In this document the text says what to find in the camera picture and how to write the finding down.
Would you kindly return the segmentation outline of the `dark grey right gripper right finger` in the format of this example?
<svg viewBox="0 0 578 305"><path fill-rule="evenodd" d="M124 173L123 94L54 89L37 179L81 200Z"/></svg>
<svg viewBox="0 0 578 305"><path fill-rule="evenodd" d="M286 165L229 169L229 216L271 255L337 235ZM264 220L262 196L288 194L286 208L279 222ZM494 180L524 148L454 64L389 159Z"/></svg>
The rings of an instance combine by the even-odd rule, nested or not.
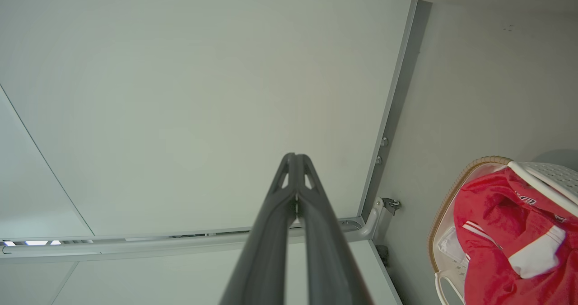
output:
<svg viewBox="0 0 578 305"><path fill-rule="evenodd" d="M309 303L372 305L369 290L312 160L298 154L296 164L298 214L305 226Z"/></svg>

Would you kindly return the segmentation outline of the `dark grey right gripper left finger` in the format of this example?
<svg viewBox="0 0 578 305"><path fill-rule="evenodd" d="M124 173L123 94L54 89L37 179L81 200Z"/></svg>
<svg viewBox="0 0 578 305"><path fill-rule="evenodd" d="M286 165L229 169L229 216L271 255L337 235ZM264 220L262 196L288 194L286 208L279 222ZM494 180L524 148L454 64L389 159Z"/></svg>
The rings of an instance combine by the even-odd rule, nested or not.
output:
<svg viewBox="0 0 578 305"><path fill-rule="evenodd" d="M289 227L297 218L297 155L282 159L221 305L283 305Z"/></svg>

